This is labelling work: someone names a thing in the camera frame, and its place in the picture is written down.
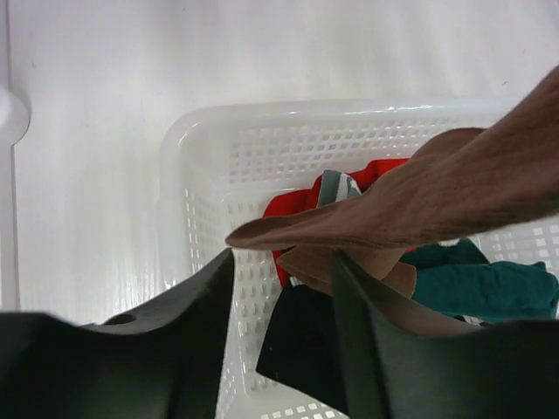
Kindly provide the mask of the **black sock orange cuff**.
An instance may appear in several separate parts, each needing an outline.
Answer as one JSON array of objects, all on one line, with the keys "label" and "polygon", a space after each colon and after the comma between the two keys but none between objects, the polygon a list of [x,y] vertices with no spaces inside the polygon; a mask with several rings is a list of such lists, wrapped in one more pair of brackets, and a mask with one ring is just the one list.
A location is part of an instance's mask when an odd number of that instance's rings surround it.
[{"label": "black sock orange cuff", "polygon": [[256,371],[346,414],[332,298],[306,285],[286,285],[266,329]]}]

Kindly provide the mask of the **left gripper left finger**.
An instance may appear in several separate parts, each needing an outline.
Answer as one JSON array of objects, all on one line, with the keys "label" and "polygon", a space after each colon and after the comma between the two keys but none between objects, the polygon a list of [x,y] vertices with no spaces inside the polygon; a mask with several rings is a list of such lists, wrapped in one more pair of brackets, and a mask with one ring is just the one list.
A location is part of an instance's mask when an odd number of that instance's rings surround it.
[{"label": "left gripper left finger", "polygon": [[230,250],[100,325],[1,316],[4,418],[212,418],[227,340]]}]

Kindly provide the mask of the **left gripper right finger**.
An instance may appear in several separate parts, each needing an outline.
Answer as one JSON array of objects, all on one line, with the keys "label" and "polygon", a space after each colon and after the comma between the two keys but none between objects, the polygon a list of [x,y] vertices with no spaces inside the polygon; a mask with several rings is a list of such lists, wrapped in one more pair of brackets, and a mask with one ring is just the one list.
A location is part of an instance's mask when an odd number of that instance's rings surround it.
[{"label": "left gripper right finger", "polygon": [[332,270],[351,417],[557,417],[556,321],[473,326],[406,298],[345,255]]}]

